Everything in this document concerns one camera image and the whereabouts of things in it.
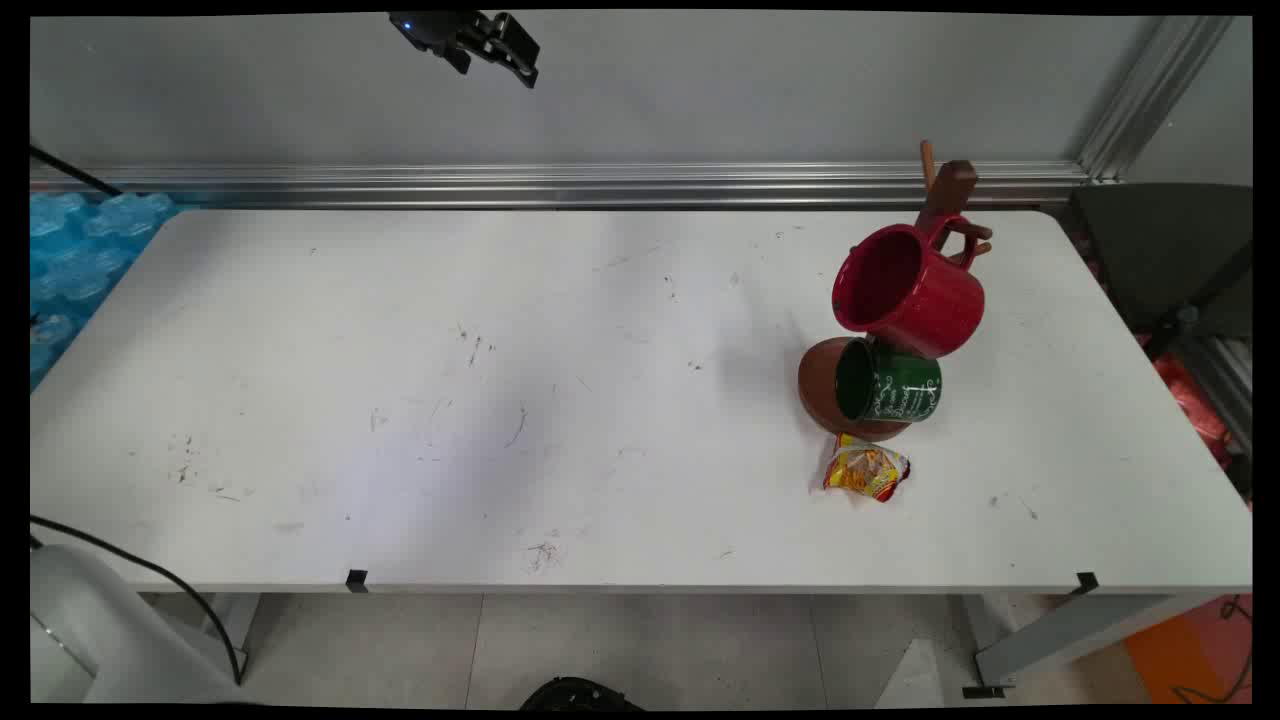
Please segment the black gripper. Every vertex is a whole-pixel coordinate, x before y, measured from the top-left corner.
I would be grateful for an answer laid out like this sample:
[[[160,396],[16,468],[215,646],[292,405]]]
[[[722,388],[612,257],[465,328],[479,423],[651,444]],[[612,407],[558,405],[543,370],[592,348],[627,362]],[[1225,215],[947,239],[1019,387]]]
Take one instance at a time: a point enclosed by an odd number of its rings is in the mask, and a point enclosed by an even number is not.
[[[442,58],[462,76],[477,56],[512,72],[524,87],[535,86],[539,70],[527,61],[538,59],[540,45],[509,13],[444,12],[440,24]]]

